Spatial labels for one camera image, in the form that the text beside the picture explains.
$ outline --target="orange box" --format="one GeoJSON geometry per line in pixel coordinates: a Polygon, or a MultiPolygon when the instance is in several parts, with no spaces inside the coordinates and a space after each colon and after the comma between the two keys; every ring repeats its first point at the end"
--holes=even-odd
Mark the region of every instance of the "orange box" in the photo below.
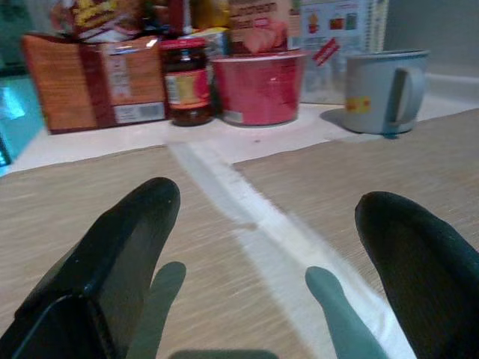
{"type": "Polygon", "coordinates": [[[165,119],[159,43],[71,43],[28,34],[27,65],[51,133],[165,119]]]}

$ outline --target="jar label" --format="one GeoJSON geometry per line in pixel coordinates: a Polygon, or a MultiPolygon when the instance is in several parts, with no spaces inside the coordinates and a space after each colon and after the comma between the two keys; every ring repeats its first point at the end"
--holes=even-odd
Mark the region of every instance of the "jar label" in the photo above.
{"type": "Polygon", "coordinates": [[[169,73],[165,82],[171,108],[184,110],[210,103],[206,70],[169,73]]]}

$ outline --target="yellow sticker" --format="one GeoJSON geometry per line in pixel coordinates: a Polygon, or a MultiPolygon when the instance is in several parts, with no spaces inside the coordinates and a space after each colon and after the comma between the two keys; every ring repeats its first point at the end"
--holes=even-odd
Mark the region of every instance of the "yellow sticker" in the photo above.
{"type": "Polygon", "coordinates": [[[370,110],[371,98],[369,96],[346,99],[346,111],[351,114],[365,114],[370,110]]]}
{"type": "Polygon", "coordinates": [[[200,108],[210,103],[205,69],[169,73],[165,83],[171,108],[200,108]]]}

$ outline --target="barcode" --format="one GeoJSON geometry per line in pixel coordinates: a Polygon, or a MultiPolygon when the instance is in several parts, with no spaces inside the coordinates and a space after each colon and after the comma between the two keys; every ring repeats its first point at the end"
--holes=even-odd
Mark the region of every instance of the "barcode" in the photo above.
{"type": "Polygon", "coordinates": [[[160,107],[158,105],[142,106],[139,109],[140,115],[142,117],[157,117],[160,111],[160,107]]]}
{"type": "Polygon", "coordinates": [[[168,100],[170,103],[180,103],[180,96],[178,95],[178,87],[175,76],[166,76],[166,90],[168,92],[168,100]]]}
{"type": "Polygon", "coordinates": [[[165,118],[163,102],[115,106],[117,123],[134,123],[165,118]]]}

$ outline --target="white countertop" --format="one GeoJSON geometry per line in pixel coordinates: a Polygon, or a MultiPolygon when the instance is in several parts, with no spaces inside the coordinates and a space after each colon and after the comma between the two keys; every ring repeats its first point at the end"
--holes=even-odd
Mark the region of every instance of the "white countertop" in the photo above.
{"type": "MultiPolygon", "coordinates": [[[[418,119],[427,120],[477,107],[477,103],[429,95],[424,98],[418,119]]],[[[236,127],[214,120],[197,127],[176,127],[162,121],[63,135],[49,135],[44,129],[7,172],[178,142],[206,144],[231,164],[355,135],[321,118],[322,114],[334,113],[327,111],[338,112],[340,108],[338,105],[301,104],[296,121],[263,128],[236,127]]]]}

